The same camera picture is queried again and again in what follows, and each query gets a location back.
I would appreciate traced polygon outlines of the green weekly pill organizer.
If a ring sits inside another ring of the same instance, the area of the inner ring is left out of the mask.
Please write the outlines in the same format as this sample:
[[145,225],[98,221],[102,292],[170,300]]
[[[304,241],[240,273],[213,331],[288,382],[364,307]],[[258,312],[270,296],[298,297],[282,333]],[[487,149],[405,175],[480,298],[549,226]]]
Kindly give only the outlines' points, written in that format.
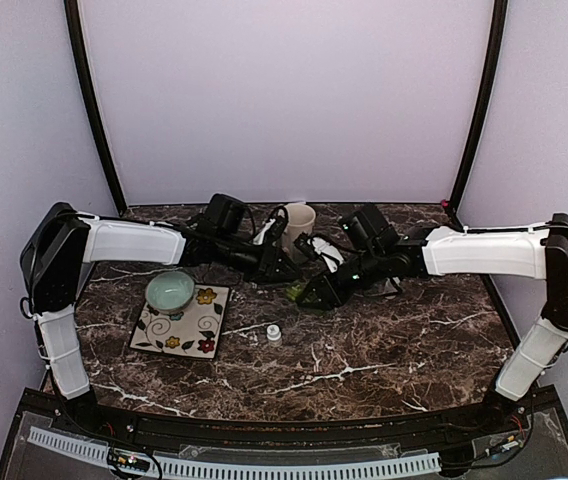
[[324,300],[307,283],[295,282],[284,290],[288,300],[308,313],[323,314],[329,310]]

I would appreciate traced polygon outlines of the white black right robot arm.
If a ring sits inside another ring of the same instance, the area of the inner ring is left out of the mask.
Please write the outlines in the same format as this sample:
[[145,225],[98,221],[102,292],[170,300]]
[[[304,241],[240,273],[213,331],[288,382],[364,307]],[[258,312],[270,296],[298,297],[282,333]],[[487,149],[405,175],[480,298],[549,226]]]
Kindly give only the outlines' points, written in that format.
[[331,241],[302,233],[297,250],[328,267],[299,294],[300,306],[332,310],[358,290],[388,280],[449,274],[507,275],[542,280],[546,302],[494,380],[492,396],[474,413],[485,434],[498,432],[542,372],[568,346],[568,215],[556,213],[545,223],[501,228],[420,224],[399,234],[373,204],[340,219],[353,246],[343,258]]

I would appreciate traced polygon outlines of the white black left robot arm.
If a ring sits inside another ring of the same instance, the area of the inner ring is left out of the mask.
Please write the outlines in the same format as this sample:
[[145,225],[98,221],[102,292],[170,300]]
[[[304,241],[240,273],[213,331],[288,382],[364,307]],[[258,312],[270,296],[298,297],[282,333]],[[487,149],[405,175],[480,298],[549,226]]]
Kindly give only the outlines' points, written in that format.
[[65,202],[47,212],[20,254],[26,289],[20,308],[35,323],[54,385],[72,400],[65,417],[81,434],[95,436],[105,427],[104,412],[83,398],[91,392],[75,324],[83,265],[219,263],[259,285],[300,279],[300,269],[277,244],[285,218],[276,216],[265,230],[246,236],[239,228],[248,212],[246,203],[221,193],[211,197],[202,213],[178,225],[92,215]]

